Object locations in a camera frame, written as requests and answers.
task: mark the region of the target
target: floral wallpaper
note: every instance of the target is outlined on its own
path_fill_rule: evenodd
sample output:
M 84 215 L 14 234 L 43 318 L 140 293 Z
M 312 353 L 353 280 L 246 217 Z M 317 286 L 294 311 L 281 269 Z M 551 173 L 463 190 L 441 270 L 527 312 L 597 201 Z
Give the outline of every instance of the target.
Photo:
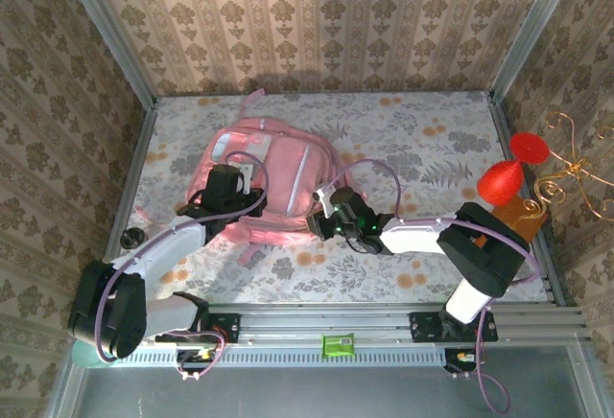
M 41 416 L 143 109 L 78 0 L 0 0 L 0 416 Z
M 614 0 L 561 0 L 506 97 L 512 126 L 544 136 L 555 151 L 569 154 L 570 128 L 545 124 L 551 109 L 576 121 L 576 145 L 594 173 L 614 181 Z M 561 169 L 551 161 L 535 174 Z M 586 182 L 591 202 L 614 198 L 614 190 Z M 552 209 L 548 231 L 555 265 L 569 296 L 584 308 L 606 377 L 614 392 L 614 222 L 599 221 L 573 184 L 567 200 Z
M 242 100 L 158 102 L 130 224 L 152 236 L 175 216 L 207 143 L 237 119 Z M 400 213 L 406 218 L 453 213 L 466 200 L 481 202 L 476 183 L 503 158 L 485 92 L 273 95 L 259 99 L 248 116 L 284 119 L 321 135 L 345 163 L 386 160 L 399 174 Z M 386 171 L 364 165 L 352 174 L 376 212 L 393 211 L 396 188 Z M 362 255 L 339 238 L 266 246 L 241 266 L 238 258 L 245 250 L 216 238 L 165 274 L 157 296 L 187 291 L 211 303 L 444 303 L 461 279 L 444 255 Z M 510 289 L 504 300 L 547 301 L 548 295 L 538 280 Z
M 533 0 L 107 0 L 158 96 L 485 90 Z

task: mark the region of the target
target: white floral mat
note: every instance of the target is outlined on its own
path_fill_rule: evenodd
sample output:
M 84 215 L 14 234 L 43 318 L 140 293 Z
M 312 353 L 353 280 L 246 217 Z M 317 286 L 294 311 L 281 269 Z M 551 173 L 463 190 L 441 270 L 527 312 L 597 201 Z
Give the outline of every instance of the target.
M 161 99 L 131 225 L 153 234 L 182 205 L 208 141 L 237 119 L 242 97 Z M 403 186 L 401 212 L 424 217 L 481 202 L 476 183 L 503 159 L 483 92 L 268 96 L 248 116 L 272 116 L 328 139 L 345 162 L 388 161 Z M 353 170 L 376 212 L 391 212 L 392 179 L 364 165 Z M 345 242 L 265 247 L 247 267 L 245 248 L 215 240 L 181 260 L 158 297 L 188 291 L 212 303 L 444 302 L 461 275 L 442 255 L 360 255 Z M 545 301 L 540 281 L 510 290 L 507 301 Z

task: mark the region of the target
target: black bracket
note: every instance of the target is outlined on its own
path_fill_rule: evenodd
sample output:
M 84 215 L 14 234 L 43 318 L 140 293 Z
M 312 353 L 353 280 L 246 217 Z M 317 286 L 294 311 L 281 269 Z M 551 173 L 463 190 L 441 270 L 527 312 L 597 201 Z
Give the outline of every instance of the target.
M 478 318 L 470 324 L 461 324 L 445 313 L 410 313 L 410 330 L 414 343 L 461 342 L 475 343 Z M 486 313 L 482 329 L 483 341 L 497 341 L 497 326 L 492 313 Z

